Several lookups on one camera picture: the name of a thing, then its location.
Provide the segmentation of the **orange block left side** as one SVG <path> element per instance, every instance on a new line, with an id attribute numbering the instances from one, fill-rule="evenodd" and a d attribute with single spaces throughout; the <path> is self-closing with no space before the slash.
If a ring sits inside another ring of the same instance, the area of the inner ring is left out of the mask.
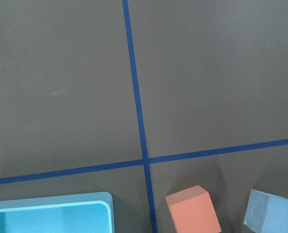
<path id="1" fill-rule="evenodd" d="M 211 197 L 199 185 L 165 197 L 178 233 L 220 233 Z"/>

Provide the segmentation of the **blue tray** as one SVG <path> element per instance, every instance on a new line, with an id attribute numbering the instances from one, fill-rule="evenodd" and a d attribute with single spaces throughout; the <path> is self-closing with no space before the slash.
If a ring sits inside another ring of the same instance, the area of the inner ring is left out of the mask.
<path id="1" fill-rule="evenodd" d="M 108 192 L 0 201 L 0 233 L 113 233 Z"/>

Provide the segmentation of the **light blue block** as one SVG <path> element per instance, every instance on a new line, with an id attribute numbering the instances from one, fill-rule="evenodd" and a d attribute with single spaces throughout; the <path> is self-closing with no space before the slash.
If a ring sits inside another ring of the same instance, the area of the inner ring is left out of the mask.
<path id="1" fill-rule="evenodd" d="M 252 189 L 243 223 L 255 233 L 288 233 L 288 199 Z"/>

